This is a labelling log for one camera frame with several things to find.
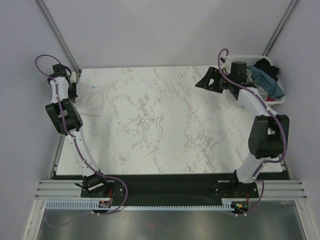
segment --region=white wall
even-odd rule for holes
[[[320,1],[300,1],[270,54],[290,118],[286,162],[302,180],[320,226]]]
[[[44,0],[81,68],[215,65],[261,54],[290,0]]]
[[[69,63],[33,0],[0,1],[0,35],[0,239],[19,240],[58,139],[45,110],[51,87],[34,59]],[[51,73],[54,63],[40,66]]]

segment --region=metal floor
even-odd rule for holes
[[[46,210],[43,219],[65,223],[83,210]],[[294,202],[261,202],[248,216],[220,211],[123,210],[88,215],[60,228],[42,220],[38,240],[305,240]]]

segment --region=white marble table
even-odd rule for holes
[[[81,84],[111,89],[103,116],[82,116],[105,174],[230,173],[249,153],[253,118],[229,92],[195,87],[208,66],[84,69]],[[264,172],[281,172],[280,164]],[[57,175],[80,175],[65,141]]]

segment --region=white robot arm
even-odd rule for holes
[[[281,124],[285,143],[288,142],[289,118],[286,115],[279,115],[269,107],[266,109],[265,106],[268,105],[262,98],[260,100],[256,98],[259,93],[252,82],[247,82],[247,64],[245,62],[232,62],[230,74],[225,73],[225,75],[223,77],[219,69],[209,67],[206,75],[195,86],[220,94],[223,90],[229,90],[234,98],[242,103],[254,117],[248,140],[250,153],[242,166],[236,170],[237,180],[240,183],[249,184],[255,181],[266,162],[278,161],[276,158],[284,150],[280,128],[274,116]]]
[[[90,154],[81,128],[83,125],[81,116],[70,99],[70,94],[74,97],[77,96],[76,86],[71,85],[72,83],[70,83],[69,76],[63,65],[57,64],[52,68],[54,73],[51,74],[50,77],[54,78],[54,80],[48,78],[48,82],[52,87],[52,100],[49,105],[45,106],[45,109],[56,130],[60,134],[65,135],[65,138],[72,146],[81,166],[83,183],[80,187],[88,193],[92,193],[96,189],[103,191],[104,186],[108,183],[103,177],[94,172],[100,173],[101,171]],[[64,115],[67,131],[65,130],[63,118],[61,117],[62,114]]]

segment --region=white cable tray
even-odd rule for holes
[[[231,201],[223,201],[220,206],[124,206],[121,210],[152,210],[152,211],[233,211]],[[48,200],[49,210],[107,210],[99,207],[98,200]]]

